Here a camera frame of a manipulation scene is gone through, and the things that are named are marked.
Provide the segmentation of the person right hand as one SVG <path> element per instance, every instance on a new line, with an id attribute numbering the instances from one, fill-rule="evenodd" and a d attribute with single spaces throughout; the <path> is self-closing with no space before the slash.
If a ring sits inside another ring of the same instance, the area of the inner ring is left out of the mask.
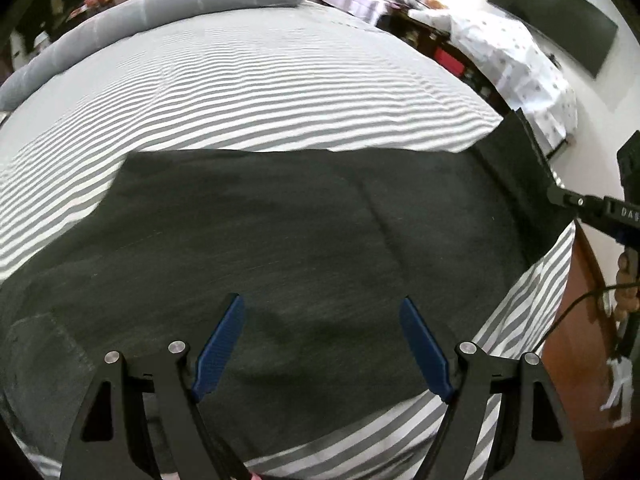
<path id="1" fill-rule="evenodd" d="M 602 297 L 602 308 L 615 323 L 626 321 L 629 315 L 639 311 L 639 287 L 634 286 L 636 274 L 631 270 L 630 251 L 625 250 L 617 260 L 616 289 L 608 290 Z"/>

